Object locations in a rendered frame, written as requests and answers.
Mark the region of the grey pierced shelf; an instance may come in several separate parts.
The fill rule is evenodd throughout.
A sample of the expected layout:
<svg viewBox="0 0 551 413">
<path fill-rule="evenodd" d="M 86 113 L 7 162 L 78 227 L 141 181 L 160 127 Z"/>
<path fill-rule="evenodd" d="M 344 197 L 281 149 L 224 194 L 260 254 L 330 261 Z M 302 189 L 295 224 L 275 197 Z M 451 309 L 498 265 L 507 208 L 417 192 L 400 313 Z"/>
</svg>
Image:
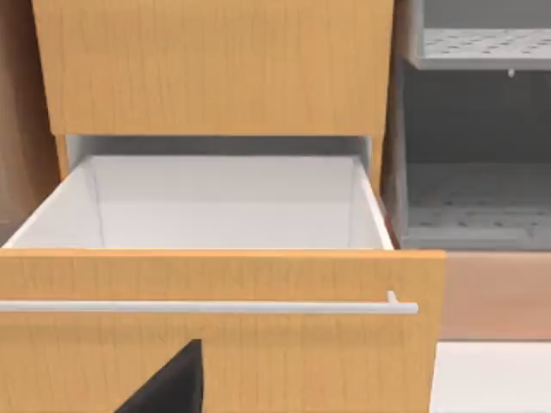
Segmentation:
<svg viewBox="0 0 551 413">
<path fill-rule="evenodd" d="M 424 28 L 402 55 L 421 71 L 551 71 L 551 28 Z"/>
<path fill-rule="evenodd" d="M 551 163 L 410 163 L 407 248 L 551 250 Z"/>
</svg>

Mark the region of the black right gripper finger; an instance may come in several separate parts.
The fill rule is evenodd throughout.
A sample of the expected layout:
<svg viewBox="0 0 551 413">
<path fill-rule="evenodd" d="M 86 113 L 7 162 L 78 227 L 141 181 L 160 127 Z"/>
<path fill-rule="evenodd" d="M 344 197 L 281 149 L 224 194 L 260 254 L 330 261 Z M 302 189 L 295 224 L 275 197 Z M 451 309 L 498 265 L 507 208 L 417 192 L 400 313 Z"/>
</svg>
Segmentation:
<svg viewBox="0 0 551 413">
<path fill-rule="evenodd" d="M 202 341 L 187 343 L 115 413 L 202 413 Z"/>
</svg>

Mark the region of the grey pierced bottom shelf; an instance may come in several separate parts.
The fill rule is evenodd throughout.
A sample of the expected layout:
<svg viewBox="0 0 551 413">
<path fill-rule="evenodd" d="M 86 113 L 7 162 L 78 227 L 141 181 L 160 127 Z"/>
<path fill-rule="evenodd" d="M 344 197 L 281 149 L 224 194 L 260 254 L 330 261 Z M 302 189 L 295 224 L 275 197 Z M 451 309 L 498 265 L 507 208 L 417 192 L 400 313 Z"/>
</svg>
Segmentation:
<svg viewBox="0 0 551 413">
<path fill-rule="evenodd" d="M 410 163 L 407 248 L 551 250 L 551 163 Z"/>
</svg>

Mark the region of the white drawer inside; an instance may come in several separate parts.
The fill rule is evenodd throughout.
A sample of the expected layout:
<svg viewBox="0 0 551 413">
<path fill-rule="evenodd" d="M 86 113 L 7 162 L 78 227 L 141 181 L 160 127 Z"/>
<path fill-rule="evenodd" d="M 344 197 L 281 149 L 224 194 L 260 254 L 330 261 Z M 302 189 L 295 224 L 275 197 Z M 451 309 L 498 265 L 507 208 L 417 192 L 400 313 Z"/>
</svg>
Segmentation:
<svg viewBox="0 0 551 413">
<path fill-rule="evenodd" d="M 7 242 L 10 248 L 393 247 L 355 157 L 93 156 Z"/>
</svg>

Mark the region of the open drawer wooden front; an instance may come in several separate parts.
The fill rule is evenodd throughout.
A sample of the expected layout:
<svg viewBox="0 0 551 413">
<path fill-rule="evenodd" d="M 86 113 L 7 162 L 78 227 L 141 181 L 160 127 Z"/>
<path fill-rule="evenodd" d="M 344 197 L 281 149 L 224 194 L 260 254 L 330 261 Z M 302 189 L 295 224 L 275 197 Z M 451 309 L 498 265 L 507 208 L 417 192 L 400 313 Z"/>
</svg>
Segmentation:
<svg viewBox="0 0 551 413">
<path fill-rule="evenodd" d="M 189 341 L 204 413 L 428 413 L 446 256 L 0 250 L 0 299 L 381 302 L 415 314 L 0 313 L 0 413 L 109 413 Z"/>
</svg>

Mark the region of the wooden cupboard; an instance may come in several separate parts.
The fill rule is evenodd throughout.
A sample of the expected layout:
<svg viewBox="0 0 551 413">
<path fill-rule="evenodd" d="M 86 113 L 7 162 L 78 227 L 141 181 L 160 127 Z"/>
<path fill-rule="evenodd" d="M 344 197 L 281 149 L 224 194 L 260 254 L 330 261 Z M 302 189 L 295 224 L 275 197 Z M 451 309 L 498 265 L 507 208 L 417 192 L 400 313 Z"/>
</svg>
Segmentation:
<svg viewBox="0 0 551 413">
<path fill-rule="evenodd" d="M 551 166 L 407 163 L 394 0 L 31 0 L 103 138 L 0 247 L 0 342 L 551 342 Z"/>
</svg>

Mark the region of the closed wooden drawer front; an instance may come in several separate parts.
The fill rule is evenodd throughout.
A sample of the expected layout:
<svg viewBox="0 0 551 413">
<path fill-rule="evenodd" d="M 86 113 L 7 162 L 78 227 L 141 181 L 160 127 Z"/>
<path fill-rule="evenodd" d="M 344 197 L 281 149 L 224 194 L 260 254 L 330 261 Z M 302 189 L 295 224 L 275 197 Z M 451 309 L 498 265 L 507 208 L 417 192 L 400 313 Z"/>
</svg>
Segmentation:
<svg viewBox="0 0 551 413">
<path fill-rule="evenodd" d="M 367 135 L 393 0 L 32 0 L 52 131 Z"/>
</svg>

